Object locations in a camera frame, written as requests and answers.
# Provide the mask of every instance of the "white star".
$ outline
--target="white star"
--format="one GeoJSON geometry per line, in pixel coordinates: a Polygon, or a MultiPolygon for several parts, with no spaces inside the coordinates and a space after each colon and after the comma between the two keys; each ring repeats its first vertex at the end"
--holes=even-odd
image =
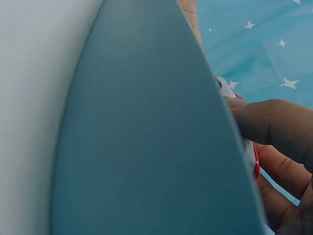
{"type": "Polygon", "coordinates": [[[232,82],[232,81],[230,81],[230,83],[229,83],[229,87],[231,88],[231,89],[235,89],[235,86],[238,84],[238,82],[232,82]]]}
{"type": "Polygon", "coordinates": [[[291,87],[291,88],[296,89],[295,84],[296,84],[299,80],[290,81],[290,80],[287,80],[287,79],[284,77],[284,81],[285,81],[285,83],[283,83],[282,85],[280,85],[281,87],[291,87]]]}
{"type": "Polygon", "coordinates": [[[284,42],[283,40],[280,40],[279,45],[281,45],[282,47],[285,47],[286,42],[284,42]]]}
{"type": "Polygon", "coordinates": [[[250,23],[250,21],[248,21],[248,24],[245,26],[245,28],[252,29],[253,26],[255,26],[255,24],[250,23]]]}
{"type": "Polygon", "coordinates": [[[301,4],[301,0],[293,0],[294,2],[296,2],[297,4],[301,4]]]}

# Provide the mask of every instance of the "white surface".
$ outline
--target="white surface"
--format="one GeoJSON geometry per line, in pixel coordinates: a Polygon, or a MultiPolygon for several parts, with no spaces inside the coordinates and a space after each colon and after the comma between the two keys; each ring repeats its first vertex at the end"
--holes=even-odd
{"type": "Polygon", "coordinates": [[[55,144],[103,0],[0,1],[0,234],[49,233],[55,144]]]}

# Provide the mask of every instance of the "hand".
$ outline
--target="hand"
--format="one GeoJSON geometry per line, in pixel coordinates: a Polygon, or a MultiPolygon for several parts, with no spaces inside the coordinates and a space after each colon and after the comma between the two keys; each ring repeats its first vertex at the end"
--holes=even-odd
{"type": "Polygon", "coordinates": [[[259,143],[261,167],[300,200],[295,206],[261,175],[269,227],[277,235],[313,235],[313,111],[283,100],[227,101],[242,135],[259,143]]]}
{"type": "Polygon", "coordinates": [[[197,16],[197,0],[178,0],[181,9],[184,11],[187,20],[190,22],[198,42],[201,44],[197,16]]]}

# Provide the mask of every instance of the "blue fabric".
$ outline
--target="blue fabric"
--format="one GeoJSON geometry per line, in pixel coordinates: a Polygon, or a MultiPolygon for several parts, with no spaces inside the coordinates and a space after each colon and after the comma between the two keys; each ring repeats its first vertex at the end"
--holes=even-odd
{"type": "Polygon", "coordinates": [[[65,109],[52,234],[262,235],[234,127],[175,1],[105,0],[65,109]]]}
{"type": "Polygon", "coordinates": [[[216,75],[246,100],[279,98],[313,108],[313,0],[197,1],[203,48],[216,75]]]}

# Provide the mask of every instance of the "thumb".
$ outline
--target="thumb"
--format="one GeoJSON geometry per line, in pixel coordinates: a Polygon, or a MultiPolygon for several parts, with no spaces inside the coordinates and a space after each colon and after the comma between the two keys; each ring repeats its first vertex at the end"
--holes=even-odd
{"type": "Polygon", "coordinates": [[[249,103],[227,99],[242,135],[273,145],[313,172],[313,111],[285,100],[249,103]]]}

